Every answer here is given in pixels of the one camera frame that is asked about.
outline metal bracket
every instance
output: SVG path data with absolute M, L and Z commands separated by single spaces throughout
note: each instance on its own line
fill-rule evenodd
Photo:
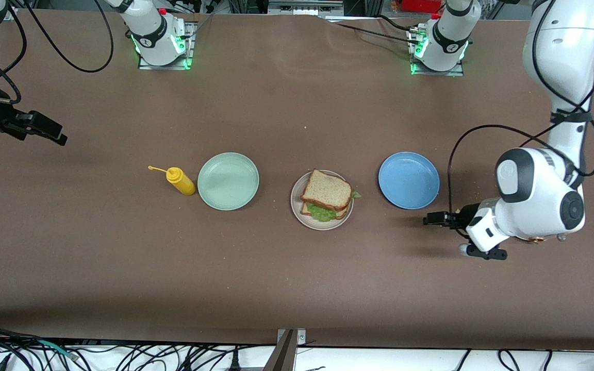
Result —
M 276 342 L 281 341 L 283 334 L 286 332 L 285 329 L 279 329 L 276 334 Z M 306 344 L 306 329 L 297 329 L 297 345 Z

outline mustard bottle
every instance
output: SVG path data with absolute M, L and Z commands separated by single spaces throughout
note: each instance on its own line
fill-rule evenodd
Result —
M 170 167 L 168 170 L 164 170 L 158 167 L 149 166 L 148 169 L 166 173 L 167 181 L 173 184 L 173 186 L 185 196 L 191 196 L 196 192 L 194 182 L 185 175 L 185 172 L 182 171 L 180 167 Z

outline white plate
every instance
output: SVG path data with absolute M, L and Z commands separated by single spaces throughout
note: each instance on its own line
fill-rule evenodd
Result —
M 336 174 L 335 172 L 330 172 L 330 171 L 321 171 L 321 172 L 323 172 L 327 175 L 337 176 L 340 179 L 345 180 L 344 177 L 340 176 L 339 174 Z M 332 219 L 328 222 L 321 222 L 312 216 L 303 215 L 301 213 L 302 206 L 304 206 L 304 202 L 303 202 L 303 200 L 300 199 L 300 197 L 302 197 L 302 194 L 304 193 L 304 188 L 306 188 L 306 184 L 308 183 L 308 178 L 310 175 L 311 175 L 311 172 L 307 172 L 306 174 L 304 174 L 304 176 L 299 178 L 297 183 L 295 183 L 295 186 L 292 188 L 292 193 L 290 194 L 290 205 L 292 206 L 292 213 L 295 214 L 295 216 L 297 217 L 297 220 L 300 221 L 303 225 L 307 226 L 308 228 L 315 229 L 315 230 L 330 230 L 330 229 L 336 228 L 339 225 L 342 225 L 342 223 L 345 223 L 347 218 L 350 217 L 350 214 L 352 214 L 352 206 L 354 205 L 354 199 L 350 199 L 350 204 L 348 206 L 347 214 L 345 214 L 345 216 L 340 220 Z

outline white floor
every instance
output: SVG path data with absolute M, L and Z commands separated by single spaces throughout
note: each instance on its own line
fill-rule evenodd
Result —
M 111 348 L 109 345 L 98 345 L 84 347 L 89 350 L 106 350 Z M 148 353 L 156 354 L 163 350 L 165 346 L 154 347 L 147 350 Z M 233 347 L 219 347 L 219 349 L 232 349 Z M 129 367 L 125 369 L 136 369 L 136 371 L 165 371 L 177 369 L 177 365 L 182 362 L 189 348 L 183 348 L 178 354 L 158 357 L 165 362 L 154 362 L 142 368 L 139 368 L 148 361 L 149 356 L 141 356 L 135 359 Z M 240 350 L 241 367 L 262 367 L 266 363 L 273 347 L 257 347 Z M 114 348 L 109 352 L 88 353 L 82 351 L 85 359 L 89 362 L 92 371 L 115 371 L 117 366 L 123 360 L 123 357 L 130 353 L 129 348 Z M 438 350 L 438 349 L 369 349 L 369 348 L 299 348 L 295 359 L 295 371 L 313 371 L 323 367 L 324 371 L 352 371 L 352 370 L 372 370 L 372 371 L 452 371 L 457 368 L 460 359 L 465 350 Z M 34 369 L 49 369 L 45 365 L 45 357 L 38 351 L 42 364 L 32 357 L 28 352 L 24 352 L 27 358 L 32 362 Z M 49 357 L 54 353 L 47 352 Z M 516 361 L 521 371 L 540 371 L 543 369 L 547 359 L 546 351 L 536 350 L 513 350 Z M 214 362 L 207 363 L 199 368 L 204 360 L 216 357 L 217 352 L 210 352 L 196 362 L 193 371 L 208 371 Z M 216 371 L 226 371 L 230 366 L 231 355 L 219 362 L 214 367 Z M 508 366 L 514 368 L 509 357 L 504 355 L 504 361 Z M 86 368 L 83 361 L 78 361 L 83 368 Z M 52 359 L 52 368 L 61 369 L 58 357 Z M 79 370 L 75 364 L 70 364 L 72 370 Z M 473 350 L 467 358 L 464 366 L 465 371 L 506 371 L 497 358 L 496 350 Z M 28 371 L 23 362 L 11 357 L 7 371 Z M 580 351 L 556 351 L 554 352 L 548 371 L 594 371 L 594 352 Z

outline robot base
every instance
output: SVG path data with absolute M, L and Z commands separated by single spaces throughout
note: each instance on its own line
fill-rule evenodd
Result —
M 194 57 L 194 47 L 196 45 L 196 30 L 198 29 L 198 22 L 185 21 L 185 39 L 181 42 L 185 43 L 185 52 L 177 57 L 175 61 L 168 65 L 156 66 L 146 62 L 139 56 L 139 70 L 169 70 L 169 71 L 183 71 L 191 69 L 191 62 Z
M 421 23 L 418 27 L 411 28 L 406 31 L 408 40 L 417 40 L 419 44 L 409 45 L 409 62 L 411 65 L 412 75 L 431 75 L 431 76 L 464 76 L 464 70 L 462 70 L 462 61 L 458 61 L 457 64 L 448 71 L 434 71 L 427 68 L 426 65 L 415 56 L 417 52 L 420 52 L 420 48 L 423 47 L 424 38 L 426 38 L 427 30 L 425 24 Z

